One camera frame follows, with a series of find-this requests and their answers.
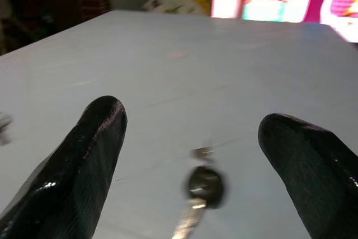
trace key head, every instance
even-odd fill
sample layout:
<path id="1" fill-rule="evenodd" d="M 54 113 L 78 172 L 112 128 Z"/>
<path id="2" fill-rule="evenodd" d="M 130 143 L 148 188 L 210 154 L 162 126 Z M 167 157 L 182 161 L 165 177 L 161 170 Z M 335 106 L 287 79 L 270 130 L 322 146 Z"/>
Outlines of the key head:
<path id="1" fill-rule="evenodd" d="M 223 178 L 213 169 L 198 166 L 187 182 L 187 191 L 190 198 L 202 198 L 207 207 L 215 208 L 223 198 Z"/>

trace table surface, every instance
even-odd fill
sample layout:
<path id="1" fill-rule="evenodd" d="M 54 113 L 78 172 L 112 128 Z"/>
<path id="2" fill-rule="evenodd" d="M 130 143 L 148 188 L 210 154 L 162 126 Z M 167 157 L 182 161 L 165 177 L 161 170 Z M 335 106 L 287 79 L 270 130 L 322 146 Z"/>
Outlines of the table surface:
<path id="1" fill-rule="evenodd" d="M 0 58 L 0 210 L 95 98 L 125 105 L 128 129 L 94 238 L 171 238 L 182 183 L 211 143 L 229 182 L 193 238 L 309 238 L 257 141 L 287 113 L 358 153 L 358 53 L 324 25 L 110 12 Z"/>

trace small metal object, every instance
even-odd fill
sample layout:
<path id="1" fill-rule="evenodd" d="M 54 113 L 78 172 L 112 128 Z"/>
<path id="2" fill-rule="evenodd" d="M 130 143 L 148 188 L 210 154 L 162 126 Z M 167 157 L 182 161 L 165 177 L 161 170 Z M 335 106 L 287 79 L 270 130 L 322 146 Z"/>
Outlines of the small metal object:
<path id="1" fill-rule="evenodd" d="M 197 167 L 186 185 L 190 198 L 172 239 L 187 239 L 200 222 L 204 209 L 217 207 L 223 197 L 222 177 L 213 169 Z"/>
<path id="2" fill-rule="evenodd" d="M 214 159 L 213 159 L 214 151 L 212 147 L 197 148 L 194 149 L 192 152 L 195 158 L 206 162 L 207 165 L 214 164 Z"/>

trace metal key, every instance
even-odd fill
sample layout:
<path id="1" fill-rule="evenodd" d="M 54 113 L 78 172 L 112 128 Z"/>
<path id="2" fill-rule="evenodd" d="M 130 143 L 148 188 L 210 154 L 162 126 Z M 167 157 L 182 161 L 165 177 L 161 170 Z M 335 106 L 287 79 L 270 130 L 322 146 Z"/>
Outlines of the metal key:
<path id="1" fill-rule="evenodd" d="M 214 165 L 215 163 L 213 159 L 213 152 L 212 147 L 197 148 L 192 151 L 195 158 L 206 162 L 207 165 Z"/>
<path id="2" fill-rule="evenodd" d="M 204 209 L 216 208 L 223 197 L 222 177 L 206 166 L 197 167 L 186 185 L 190 198 L 172 239 L 187 239 L 200 222 Z"/>

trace key blade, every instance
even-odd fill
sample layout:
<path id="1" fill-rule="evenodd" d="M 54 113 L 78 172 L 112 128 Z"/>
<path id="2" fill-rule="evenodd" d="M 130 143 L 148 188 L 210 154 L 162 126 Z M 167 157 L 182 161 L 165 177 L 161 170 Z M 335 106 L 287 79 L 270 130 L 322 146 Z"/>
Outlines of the key blade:
<path id="1" fill-rule="evenodd" d="M 202 213 L 206 208 L 204 199 L 190 199 L 187 208 L 183 211 L 172 239 L 187 239 L 192 234 L 196 225 L 200 222 Z"/>

